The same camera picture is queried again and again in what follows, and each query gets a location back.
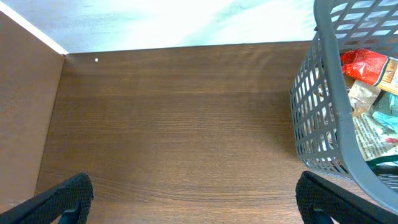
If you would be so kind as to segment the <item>green coffee bean bag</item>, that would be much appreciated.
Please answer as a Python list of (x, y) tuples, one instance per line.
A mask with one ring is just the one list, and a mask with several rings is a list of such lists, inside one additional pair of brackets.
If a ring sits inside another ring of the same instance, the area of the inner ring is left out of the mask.
[(369, 167), (397, 166), (397, 133), (368, 113), (353, 117), (354, 131), (363, 159)]

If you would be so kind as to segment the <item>beige brown snack pouch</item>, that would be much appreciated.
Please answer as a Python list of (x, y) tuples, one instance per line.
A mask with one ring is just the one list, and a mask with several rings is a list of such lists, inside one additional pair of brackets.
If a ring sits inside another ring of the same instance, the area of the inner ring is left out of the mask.
[(354, 117), (374, 111), (374, 104), (381, 93), (379, 88), (360, 80), (347, 79), (346, 89)]

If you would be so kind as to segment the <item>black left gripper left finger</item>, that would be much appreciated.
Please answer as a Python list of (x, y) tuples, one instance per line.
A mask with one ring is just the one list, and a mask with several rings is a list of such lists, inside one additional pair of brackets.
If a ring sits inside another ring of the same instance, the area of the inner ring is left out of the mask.
[(80, 173), (1, 214), (1, 223), (86, 223), (94, 199), (86, 173)]

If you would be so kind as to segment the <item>teal tissue pack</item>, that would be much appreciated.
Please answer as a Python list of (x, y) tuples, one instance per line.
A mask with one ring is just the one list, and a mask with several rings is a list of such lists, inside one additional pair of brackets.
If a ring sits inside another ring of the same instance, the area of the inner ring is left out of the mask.
[(397, 95), (382, 91), (376, 100), (372, 117), (397, 133)]

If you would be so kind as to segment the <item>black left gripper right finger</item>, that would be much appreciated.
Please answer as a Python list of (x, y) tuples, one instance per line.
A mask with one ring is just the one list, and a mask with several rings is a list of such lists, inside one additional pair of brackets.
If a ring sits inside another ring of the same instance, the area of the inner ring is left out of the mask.
[(306, 224), (397, 223), (397, 215), (352, 194), (310, 171), (302, 172), (296, 201)]

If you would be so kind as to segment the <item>orange biscuit packet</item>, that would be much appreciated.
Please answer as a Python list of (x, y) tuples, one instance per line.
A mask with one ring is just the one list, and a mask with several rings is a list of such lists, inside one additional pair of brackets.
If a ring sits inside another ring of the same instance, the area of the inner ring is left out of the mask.
[(343, 73), (355, 80), (397, 95), (397, 59), (368, 49), (340, 55)]

